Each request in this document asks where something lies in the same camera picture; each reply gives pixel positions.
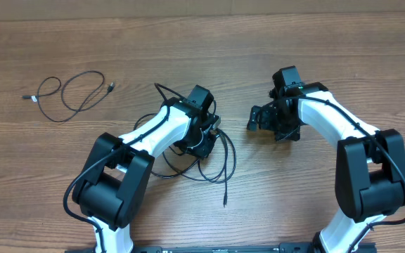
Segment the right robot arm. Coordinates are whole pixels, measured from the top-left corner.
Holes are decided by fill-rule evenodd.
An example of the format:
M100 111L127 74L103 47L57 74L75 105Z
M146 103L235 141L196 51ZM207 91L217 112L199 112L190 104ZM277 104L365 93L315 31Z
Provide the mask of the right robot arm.
M311 242L283 242L279 252L376 252L363 244L376 226L405 223L405 145L395 129L380 130L345 109L320 82L304 83L295 66L281 68L266 105L252 107L247 129L272 131L277 141L317 130L336 151L339 209Z

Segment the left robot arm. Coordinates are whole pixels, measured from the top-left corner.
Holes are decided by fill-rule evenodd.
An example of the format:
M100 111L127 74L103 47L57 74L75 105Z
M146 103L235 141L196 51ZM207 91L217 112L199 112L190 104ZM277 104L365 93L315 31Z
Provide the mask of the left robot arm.
M209 111L214 96L197 85L188 97L176 96L138 129L121 135L101 134L79 176L68 186L81 214L75 219L94 227L90 252L131 252L129 224L139 212L155 159L169 146L204 159L212 152L219 116Z

